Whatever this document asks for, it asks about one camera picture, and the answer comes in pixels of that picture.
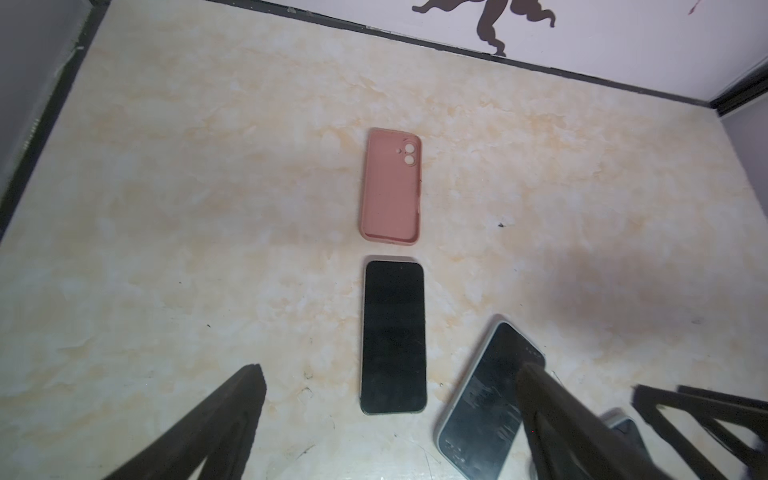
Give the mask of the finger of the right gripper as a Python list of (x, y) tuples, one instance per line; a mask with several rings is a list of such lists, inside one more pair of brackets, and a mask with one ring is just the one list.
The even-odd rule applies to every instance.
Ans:
[[(664, 415), (662, 408), (689, 414), (720, 446), (747, 468), (750, 479), (767, 477), (767, 403), (712, 390), (680, 385), (674, 391), (647, 385), (634, 388), (632, 406), (700, 479), (724, 475)], [(744, 427), (755, 434), (759, 447), (740, 440), (725, 425)]]

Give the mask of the pink silicone phone case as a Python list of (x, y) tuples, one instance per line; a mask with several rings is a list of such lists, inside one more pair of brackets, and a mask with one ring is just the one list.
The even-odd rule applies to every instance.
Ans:
[(359, 231), (378, 243), (413, 245), (420, 237), (422, 141), (410, 132), (369, 131)]

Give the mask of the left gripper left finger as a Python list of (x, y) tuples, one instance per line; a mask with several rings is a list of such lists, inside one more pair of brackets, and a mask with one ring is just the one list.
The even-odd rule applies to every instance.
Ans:
[(266, 400), (262, 368), (239, 369), (110, 479), (240, 479)]

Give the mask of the black smartphone from pink case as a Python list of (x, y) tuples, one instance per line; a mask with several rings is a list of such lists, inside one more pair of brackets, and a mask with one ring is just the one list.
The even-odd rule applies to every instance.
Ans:
[(427, 401), (423, 268), (372, 260), (364, 274), (360, 408), (367, 415), (418, 413)]

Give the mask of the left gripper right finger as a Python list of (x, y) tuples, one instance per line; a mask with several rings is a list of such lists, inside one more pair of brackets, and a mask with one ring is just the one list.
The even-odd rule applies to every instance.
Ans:
[(539, 479), (666, 479), (542, 367), (527, 363), (516, 393)]

